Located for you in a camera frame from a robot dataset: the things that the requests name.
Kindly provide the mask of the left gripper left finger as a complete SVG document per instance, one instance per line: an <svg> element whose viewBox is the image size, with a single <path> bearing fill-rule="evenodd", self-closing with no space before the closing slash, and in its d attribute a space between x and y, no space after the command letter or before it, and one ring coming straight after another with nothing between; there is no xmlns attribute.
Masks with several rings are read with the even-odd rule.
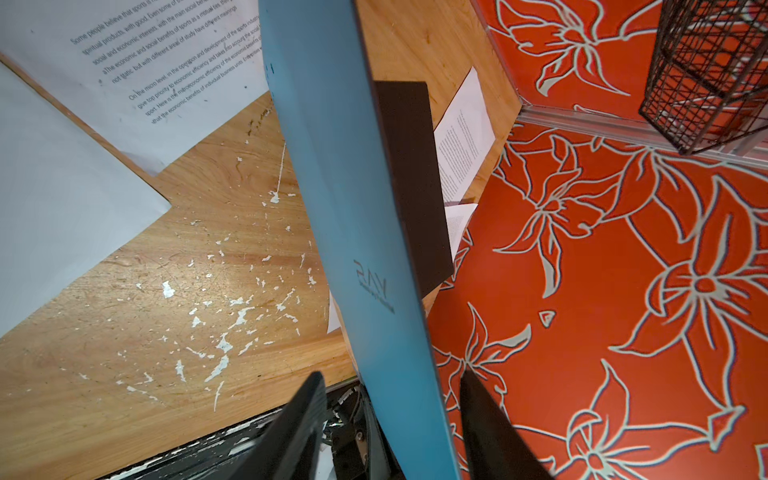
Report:
<svg viewBox="0 0 768 480"><path fill-rule="evenodd" d="M313 479L327 414L323 375L312 372L231 479Z"/></svg>

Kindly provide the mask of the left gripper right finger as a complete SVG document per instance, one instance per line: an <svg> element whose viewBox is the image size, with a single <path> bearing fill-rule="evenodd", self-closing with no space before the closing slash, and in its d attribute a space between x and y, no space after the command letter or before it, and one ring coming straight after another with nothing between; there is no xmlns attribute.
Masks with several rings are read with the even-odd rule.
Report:
<svg viewBox="0 0 768 480"><path fill-rule="evenodd" d="M461 376L459 406L471 479L552 479L472 370Z"/></svg>

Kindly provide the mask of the blue folder black inside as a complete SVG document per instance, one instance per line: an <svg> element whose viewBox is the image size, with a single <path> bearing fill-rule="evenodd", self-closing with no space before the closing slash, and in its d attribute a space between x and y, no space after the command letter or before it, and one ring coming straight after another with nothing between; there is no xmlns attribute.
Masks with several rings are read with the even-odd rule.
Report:
<svg viewBox="0 0 768 480"><path fill-rule="evenodd" d="M358 10L351 1L258 8L268 87L379 424L407 478L456 479Z"/></svg>

